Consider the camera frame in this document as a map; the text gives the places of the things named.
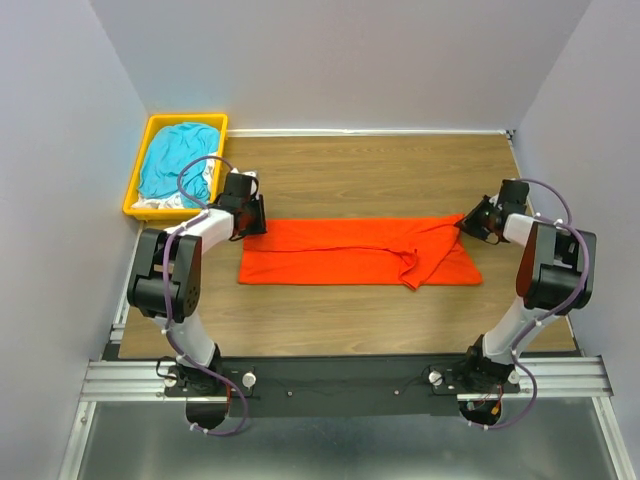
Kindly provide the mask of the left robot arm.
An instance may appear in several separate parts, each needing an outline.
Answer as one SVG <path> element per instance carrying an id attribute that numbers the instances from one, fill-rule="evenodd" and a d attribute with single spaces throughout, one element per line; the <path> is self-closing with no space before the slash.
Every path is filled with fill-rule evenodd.
<path id="1" fill-rule="evenodd" d="M 220 350 L 204 331 L 197 307 L 202 257 L 222 242 L 267 232 L 255 171 L 232 170 L 221 194 L 194 217 L 165 229 L 146 228 L 136 247 L 127 286 L 130 306 L 161 328 L 185 369 L 221 381 Z"/>

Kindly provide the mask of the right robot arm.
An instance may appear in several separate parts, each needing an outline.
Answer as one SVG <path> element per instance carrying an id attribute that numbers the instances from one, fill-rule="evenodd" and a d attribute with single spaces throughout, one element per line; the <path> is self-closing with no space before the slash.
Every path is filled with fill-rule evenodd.
<path id="1" fill-rule="evenodd" d="M 505 384 L 521 353 L 549 324 L 582 309 L 593 291 L 596 236 L 527 213 L 525 193 L 485 196 L 463 219 L 461 232 L 523 247 L 516 297 L 503 318 L 470 346 L 457 379 L 472 392 Z"/>

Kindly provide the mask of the orange t shirt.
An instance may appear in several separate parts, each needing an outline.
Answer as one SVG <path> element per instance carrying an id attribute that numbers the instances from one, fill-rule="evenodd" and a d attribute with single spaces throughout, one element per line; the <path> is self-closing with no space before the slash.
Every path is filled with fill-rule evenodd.
<path id="1" fill-rule="evenodd" d="M 238 282 L 246 285 L 483 283 L 460 240 L 460 214 L 420 218 L 272 219 L 243 241 Z"/>

